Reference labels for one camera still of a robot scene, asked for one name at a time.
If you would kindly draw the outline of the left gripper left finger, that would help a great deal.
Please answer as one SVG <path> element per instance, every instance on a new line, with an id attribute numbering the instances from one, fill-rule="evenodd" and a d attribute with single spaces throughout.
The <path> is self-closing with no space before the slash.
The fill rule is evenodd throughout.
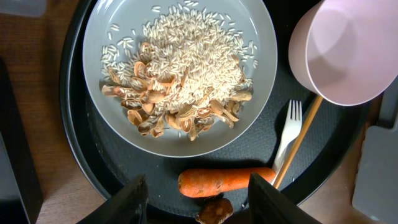
<path id="1" fill-rule="evenodd" d="M 78 224 L 146 224 L 148 196 L 146 177 L 138 175 Z"/>

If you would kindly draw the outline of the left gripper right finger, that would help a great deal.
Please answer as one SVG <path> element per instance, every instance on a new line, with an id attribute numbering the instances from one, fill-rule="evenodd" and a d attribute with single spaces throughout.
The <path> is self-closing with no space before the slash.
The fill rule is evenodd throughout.
<path id="1" fill-rule="evenodd" d="M 252 223 L 320 224 L 256 173 L 249 179 L 248 202 Z"/>

